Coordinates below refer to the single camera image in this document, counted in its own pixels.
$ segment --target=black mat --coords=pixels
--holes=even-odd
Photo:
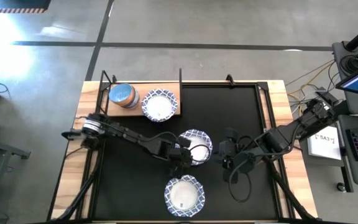
[[[241,134],[262,133],[255,88],[184,88],[183,111],[163,123],[151,123],[146,117],[114,119],[123,126],[153,136],[162,131],[179,135],[187,129],[205,131],[214,149],[224,140],[224,129],[232,127]],[[163,192],[169,181],[168,164],[151,158],[140,148],[122,139],[110,139],[104,150],[95,220],[272,220],[276,218],[270,179],[265,164],[250,173],[253,191],[250,200],[232,199],[223,169],[214,161],[189,171],[203,184],[206,203],[192,218],[171,215]],[[246,177],[241,175],[236,193],[245,197]]]
[[[0,13],[43,13],[50,0],[0,0]]]

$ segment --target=blue and white bowl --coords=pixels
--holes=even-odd
[[[165,187],[164,198],[168,211],[177,217],[192,217],[205,204],[203,186],[190,175],[171,179]]]
[[[188,149],[191,149],[191,156],[193,157],[193,161],[191,162],[192,166],[203,164],[211,158],[213,149],[212,140],[204,131],[190,129],[180,134],[180,137],[187,138],[191,141]]]
[[[178,109],[175,95],[169,90],[155,89],[144,96],[143,114],[154,122],[170,119]]]

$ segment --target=wooden table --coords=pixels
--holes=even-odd
[[[178,81],[157,81],[157,82],[178,82]],[[186,82],[222,82],[222,81],[183,81]],[[290,105],[287,98],[287,92],[285,90],[285,85],[282,80],[264,80],[264,81],[236,81],[236,83],[241,82],[267,82],[270,100],[272,102],[273,113],[276,125],[288,124],[293,121],[291,114]],[[80,101],[78,103],[78,109],[76,112],[76,117],[87,116],[89,113],[94,113],[96,107],[96,98],[98,95],[99,81],[96,82],[84,82],[83,88],[81,91]],[[265,120],[267,127],[271,127],[269,112],[267,109],[267,103],[264,97],[264,93],[261,91],[262,106],[264,107]],[[81,129],[84,119],[76,119],[73,125],[75,129]],[[67,153],[78,149],[81,144],[81,140],[70,141],[68,145]],[[55,197],[54,206],[52,210],[51,218],[59,217],[69,206],[72,200],[77,195],[80,187],[81,180],[83,177],[84,166],[86,159],[86,149],[80,150],[68,157],[63,165],[62,174],[60,176],[60,181],[58,184],[58,191]],[[313,195],[311,193],[309,179],[306,173],[305,164],[303,162],[302,153],[299,150],[292,150],[291,153],[284,156],[285,170],[287,173],[288,182],[290,185],[291,191],[294,193],[295,197],[299,202],[306,208],[306,210],[317,217],[316,207],[314,205]],[[85,200],[82,216],[86,217],[88,214],[88,205],[90,201],[90,192],[89,189]],[[288,210],[286,209],[286,199],[284,193],[279,189],[280,201],[283,208],[284,217],[288,217]]]

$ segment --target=white paper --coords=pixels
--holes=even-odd
[[[309,155],[341,160],[337,128],[326,127],[308,138]]]

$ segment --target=gray floor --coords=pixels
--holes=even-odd
[[[67,142],[60,136],[73,122],[87,71],[119,80],[172,80],[179,68],[187,80],[290,80],[331,60],[331,52],[102,47],[94,69],[94,47],[13,46],[10,42],[96,42],[108,0],[52,0],[46,14],[0,14],[0,82],[11,92],[0,100],[0,141],[32,151],[14,159],[14,172],[0,186],[0,214],[9,223],[47,217]],[[116,0],[104,42],[330,46],[358,33],[358,1],[351,0]],[[287,87],[296,90],[313,75]],[[314,82],[327,88],[323,73]],[[312,88],[305,93],[313,97]],[[333,90],[343,98],[343,92]],[[335,189],[337,167],[306,164],[319,216],[358,223],[358,186]]]

